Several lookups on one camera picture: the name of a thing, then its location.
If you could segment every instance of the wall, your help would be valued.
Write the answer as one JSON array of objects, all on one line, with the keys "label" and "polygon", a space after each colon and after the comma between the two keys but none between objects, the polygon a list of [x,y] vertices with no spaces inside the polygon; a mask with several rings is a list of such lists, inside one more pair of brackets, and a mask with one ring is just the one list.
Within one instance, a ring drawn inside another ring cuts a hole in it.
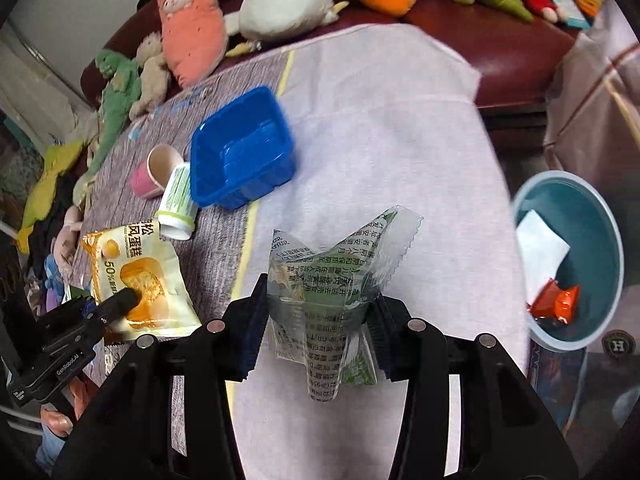
[{"label": "wall", "polygon": [[19,0],[15,27],[76,88],[82,70],[124,21],[138,0]]}]

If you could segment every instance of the pink cup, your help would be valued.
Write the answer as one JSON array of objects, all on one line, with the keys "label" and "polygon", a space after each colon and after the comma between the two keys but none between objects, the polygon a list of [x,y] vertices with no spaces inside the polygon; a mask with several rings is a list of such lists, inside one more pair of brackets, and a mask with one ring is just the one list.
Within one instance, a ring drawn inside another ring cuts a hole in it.
[{"label": "pink cup", "polygon": [[154,147],[129,179],[133,193],[147,199],[162,195],[171,172],[183,162],[182,155],[168,144]]}]

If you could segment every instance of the yellow snack package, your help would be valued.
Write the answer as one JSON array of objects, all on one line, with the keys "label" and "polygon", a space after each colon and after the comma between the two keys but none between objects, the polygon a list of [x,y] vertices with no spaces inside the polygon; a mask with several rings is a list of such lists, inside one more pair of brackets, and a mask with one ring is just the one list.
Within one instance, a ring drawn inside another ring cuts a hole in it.
[{"label": "yellow snack package", "polygon": [[97,303],[127,286],[142,297],[110,327],[123,339],[144,333],[182,337],[201,325],[184,287],[178,255],[170,242],[160,239],[158,220],[87,233],[81,245],[91,255]]}]

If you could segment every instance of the red sofa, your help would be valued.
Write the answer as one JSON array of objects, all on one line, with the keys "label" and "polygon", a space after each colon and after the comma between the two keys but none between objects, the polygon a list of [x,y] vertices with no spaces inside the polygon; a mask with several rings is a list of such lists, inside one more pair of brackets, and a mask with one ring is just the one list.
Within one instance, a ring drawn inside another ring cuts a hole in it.
[{"label": "red sofa", "polygon": [[[242,0],[219,0],[224,13],[240,8]],[[357,0],[326,27],[296,38],[302,40],[359,23],[411,23],[448,44],[482,73],[476,104],[498,152],[536,149],[542,146],[545,126],[544,94],[556,65],[574,44],[577,30],[561,28],[536,18],[523,23],[498,10],[475,4],[461,6],[452,0],[417,0],[397,20],[367,9]],[[160,31],[155,0],[131,16],[105,48],[133,57],[142,39]],[[246,57],[225,59],[222,70]],[[98,106],[105,80],[91,62],[81,77],[82,91]],[[170,96],[179,91],[173,82]]]}]

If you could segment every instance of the pink carrot plush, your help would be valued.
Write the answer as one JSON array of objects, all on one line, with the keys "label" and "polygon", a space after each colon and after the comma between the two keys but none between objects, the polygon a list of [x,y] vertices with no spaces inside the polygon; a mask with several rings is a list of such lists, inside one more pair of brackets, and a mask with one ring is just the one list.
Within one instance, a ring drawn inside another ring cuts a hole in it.
[{"label": "pink carrot plush", "polygon": [[206,78],[225,55],[226,30],[218,0],[158,0],[162,51],[182,88]]}]

